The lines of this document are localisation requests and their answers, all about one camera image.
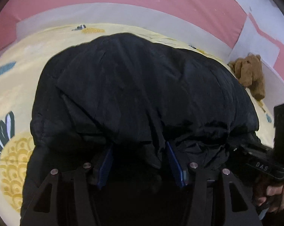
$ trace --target black fabric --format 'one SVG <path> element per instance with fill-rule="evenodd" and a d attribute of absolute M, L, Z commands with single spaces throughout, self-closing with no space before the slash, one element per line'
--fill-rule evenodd
<path fill-rule="evenodd" d="M 51 169 L 74 169 L 107 142 L 159 169 L 165 141 L 175 140 L 191 161 L 215 170 L 227 160 L 228 138 L 253 133 L 259 121 L 245 89 L 219 62 L 123 33 L 48 61 L 30 127 L 36 148 L 22 216 Z"/>

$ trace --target silver bolt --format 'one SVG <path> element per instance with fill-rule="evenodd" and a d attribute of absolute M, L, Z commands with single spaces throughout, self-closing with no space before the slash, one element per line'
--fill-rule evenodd
<path fill-rule="evenodd" d="M 52 175 L 56 175 L 57 173 L 58 173 L 58 169 L 55 168 L 55 169 L 52 169 L 52 170 L 51 170 L 51 174 L 52 174 Z"/>
<path fill-rule="evenodd" d="M 86 162 L 86 163 L 84 163 L 83 168 L 88 169 L 88 168 L 90 168 L 91 166 L 92 166 L 91 163 Z"/>
<path fill-rule="evenodd" d="M 189 166 L 193 169 L 198 168 L 198 164 L 196 162 L 190 162 Z"/>
<path fill-rule="evenodd" d="M 224 169 L 222 169 L 222 173 L 225 174 L 225 175 L 229 175 L 231 172 L 230 172 L 229 169 L 224 168 Z"/>

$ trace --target brown plush toy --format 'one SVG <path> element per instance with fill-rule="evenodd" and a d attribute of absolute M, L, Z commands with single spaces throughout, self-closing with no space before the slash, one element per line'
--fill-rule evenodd
<path fill-rule="evenodd" d="M 260 55 L 249 54 L 247 57 L 238 58 L 228 65 L 244 87 L 250 89 L 252 96 L 260 101 L 266 96 L 264 77 Z"/>

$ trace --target human hand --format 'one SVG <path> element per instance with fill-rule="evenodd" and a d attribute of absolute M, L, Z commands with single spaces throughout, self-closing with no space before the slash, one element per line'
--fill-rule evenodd
<path fill-rule="evenodd" d="M 253 188 L 253 194 L 254 194 L 254 199 L 255 199 L 257 206 L 260 206 L 263 203 L 265 203 L 268 196 L 281 195 L 282 191 L 283 191 L 282 199 L 280 199 L 280 198 L 275 199 L 272 202 L 268 212 L 283 210 L 284 209 L 283 183 L 271 185 L 271 179 L 269 179 L 266 176 L 258 177 L 256 182 L 257 183 Z"/>

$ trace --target brown stuffed animal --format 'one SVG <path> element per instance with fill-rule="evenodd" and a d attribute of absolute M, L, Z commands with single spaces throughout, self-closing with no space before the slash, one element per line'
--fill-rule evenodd
<path fill-rule="evenodd" d="M 260 55 L 249 54 L 247 57 L 238 58 L 228 65 L 244 87 L 250 89 L 252 96 L 260 101 L 266 96 L 264 77 Z"/>

